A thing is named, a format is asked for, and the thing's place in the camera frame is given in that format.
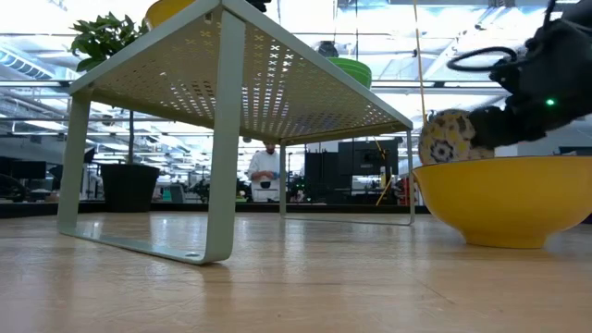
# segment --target black planter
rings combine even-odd
[[[143,165],[102,165],[107,212],[143,213],[150,203],[160,169]]]

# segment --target yellow cable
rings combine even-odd
[[[424,125],[426,117],[426,99],[424,97],[424,67],[422,66],[422,49],[419,44],[419,18],[417,17],[417,0],[413,0],[413,12],[415,13],[415,40],[417,41],[417,59],[419,61],[419,91],[422,94],[422,119]]]
[[[378,201],[376,202],[376,206],[378,206],[380,204],[380,201],[382,200],[382,197],[385,196],[385,193],[387,193],[387,190],[390,188],[390,182],[392,181],[393,176],[390,176],[390,179],[388,180],[387,183],[387,187],[385,187],[385,190],[382,191],[382,194],[380,194],[380,198],[378,198]]]
[[[376,139],[376,137],[373,137],[374,142],[376,143],[376,147],[378,147],[378,151],[380,152],[380,155],[382,156],[383,160],[387,159],[387,156],[385,155],[384,151],[382,150],[382,148],[380,147],[380,143],[378,143],[378,140]]]

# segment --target table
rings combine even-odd
[[[73,82],[69,92],[58,230],[190,264],[222,261],[232,252],[235,210],[229,205],[240,135],[280,145],[283,216],[287,145],[406,130],[411,155],[411,120],[243,0],[194,2]],[[91,101],[214,129],[204,251],[77,230]]]

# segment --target floor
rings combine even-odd
[[[407,216],[365,218],[404,222]],[[86,215],[79,224],[93,233],[195,249],[203,246],[204,221],[198,214],[158,213]],[[574,333],[592,327],[592,225],[553,237],[543,250],[516,251],[467,246],[430,216],[408,228],[244,214],[237,217],[235,243],[230,260],[198,267],[61,236],[54,217],[0,220],[0,331]]]

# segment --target man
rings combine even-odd
[[[253,201],[268,203],[279,201],[279,154],[276,145],[264,142],[265,150],[257,152],[249,165]]]

